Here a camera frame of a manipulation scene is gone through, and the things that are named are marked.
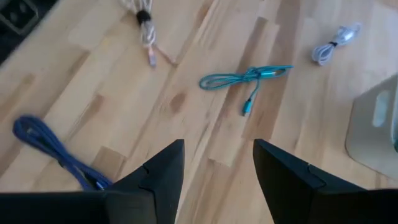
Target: coiled white cable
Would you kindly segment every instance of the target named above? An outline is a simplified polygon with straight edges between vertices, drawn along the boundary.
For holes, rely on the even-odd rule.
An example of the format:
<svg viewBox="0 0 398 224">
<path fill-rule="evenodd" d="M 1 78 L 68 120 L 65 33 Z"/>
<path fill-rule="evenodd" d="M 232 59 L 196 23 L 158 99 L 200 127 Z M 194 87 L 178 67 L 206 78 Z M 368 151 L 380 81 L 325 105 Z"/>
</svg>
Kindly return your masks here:
<svg viewBox="0 0 398 224">
<path fill-rule="evenodd" d="M 156 31 L 155 25 L 149 15 L 152 9 L 152 0 L 121 0 L 121 2 L 137 16 L 141 23 L 141 42 L 145 48 L 148 48 L 150 65 L 153 67 L 156 66 L 155 53 L 152 50 L 152 46 L 156 41 Z M 144 17 L 139 16 L 140 12 L 144 12 Z"/>
<path fill-rule="evenodd" d="M 352 27 L 341 26 L 331 42 L 313 50 L 312 60 L 321 66 L 325 65 L 333 56 L 335 48 L 350 43 L 359 34 L 361 26 L 360 23 L 355 23 Z"/>
</svg>

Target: teal cable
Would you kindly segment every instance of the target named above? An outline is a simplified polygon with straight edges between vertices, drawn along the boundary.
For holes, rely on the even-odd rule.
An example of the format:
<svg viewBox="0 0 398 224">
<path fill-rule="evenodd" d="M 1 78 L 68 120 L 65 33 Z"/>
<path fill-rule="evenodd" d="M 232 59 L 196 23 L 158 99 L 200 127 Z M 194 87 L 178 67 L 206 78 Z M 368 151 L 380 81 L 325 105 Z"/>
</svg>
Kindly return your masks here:
<svg viewBox="0 0 398 224">
<path fill-rule="evenodd" d="M 279 78 L 291 68 L 293 68 L 293 65 L 250 67 L 244 74 L 230 73 L 207 75 L 199 81 L 199 87 L 202 90 L 219 90 L 239 83 L 256 81 L 255 89 L 243 105 L 242 114 L 245 116 L 251 111 L 254 97 L 257 95 L 260 88 L 260 80 Z"/>
</svg>

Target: wooden tabletop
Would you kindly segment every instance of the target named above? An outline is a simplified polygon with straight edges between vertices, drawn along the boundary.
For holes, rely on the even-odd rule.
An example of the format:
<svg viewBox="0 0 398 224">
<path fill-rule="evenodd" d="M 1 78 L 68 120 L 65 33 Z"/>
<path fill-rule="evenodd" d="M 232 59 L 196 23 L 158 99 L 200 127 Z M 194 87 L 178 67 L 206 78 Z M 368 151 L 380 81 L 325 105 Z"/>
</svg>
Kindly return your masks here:
<svg viewBox="0 0 398 224">
<path fill-rule="evenodd" d="M 355 97 L 398 70 L 398 13 L 375 0 L 154 0 L 150 68 L 135 17 L 117 0 L 60 0 L 0 69 L 0 191 L 78 190 L 56 161 L 21 144 L 12 123 L 40 116 L 68 150 L 113 180 L 175 139 L 185 140 L 177 223 L 272 223 L 252 162 L 262 138 L 360 186 L 398 182 L 350 159 L 345 137 Z M 356 40 L 319 67 L 312 49 L 340 25 Z M 201 77 L 293 64 L 254 88 L 203 91 Z"/>
</svg>

